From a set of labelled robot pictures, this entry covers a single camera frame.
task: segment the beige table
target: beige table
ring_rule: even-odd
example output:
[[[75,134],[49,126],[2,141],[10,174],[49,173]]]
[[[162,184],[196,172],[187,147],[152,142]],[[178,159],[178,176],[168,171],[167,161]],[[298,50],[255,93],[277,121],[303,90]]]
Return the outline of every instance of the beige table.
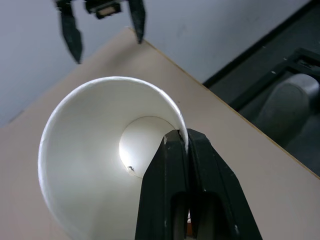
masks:
[[[264,240],[319,239],[320,180],[150,44],[137,45],[129,29],[0,129],[1,239],[68,239],[41,195],[39,141],[63,97],[106,76],[139,78],[172,97],[187,127],[205,133],[235,172]]]

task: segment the gray floor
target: gray floor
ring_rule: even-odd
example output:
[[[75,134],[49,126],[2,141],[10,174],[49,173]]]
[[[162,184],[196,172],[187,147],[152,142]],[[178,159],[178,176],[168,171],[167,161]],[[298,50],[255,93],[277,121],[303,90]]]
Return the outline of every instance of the gray floor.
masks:
[[[210,87],[210,90],[229,104],[275,65],[285,61],[298,48],[305,48],[320,54],[320,4]],[[272,89],[290,75],[288,73],[282,76],[239,113],[252,121]],[[319,111],[315,111],[301,132],[289,142],[285,149],[320,176]]]

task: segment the cup bottom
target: cup bottom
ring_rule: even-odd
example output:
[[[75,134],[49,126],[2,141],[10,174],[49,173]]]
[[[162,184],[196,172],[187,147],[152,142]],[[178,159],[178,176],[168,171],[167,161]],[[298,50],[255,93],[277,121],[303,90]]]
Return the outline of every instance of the cup bottom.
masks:
[[[121,135],[120,159],[127,171],[143,178],[162,138],[175,128],[166,120],[145,116],[131,122]]]

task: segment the white paper cup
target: white paper cup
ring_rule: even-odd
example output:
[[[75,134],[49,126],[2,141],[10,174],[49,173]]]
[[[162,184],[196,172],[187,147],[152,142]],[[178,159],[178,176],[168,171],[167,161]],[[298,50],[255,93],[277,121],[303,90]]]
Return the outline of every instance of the white paper cup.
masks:
[[[41,137],[44,200],[75,240],[133,240],[142,177],[182,114],[156,86],[130,77],[89,81],[52,112]]]

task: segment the white wall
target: white wall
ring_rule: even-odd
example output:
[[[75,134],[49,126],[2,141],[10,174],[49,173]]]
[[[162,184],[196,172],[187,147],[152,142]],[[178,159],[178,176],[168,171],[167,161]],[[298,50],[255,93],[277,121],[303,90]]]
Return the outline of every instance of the white wall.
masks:
[[[216,73],[309,0],[145,0],[146,39],[200,82]],[[84,58],[131,20],[103,20],[75,1]],[[0,127],[77,65],[60,36],[50,0],[0,3]]]

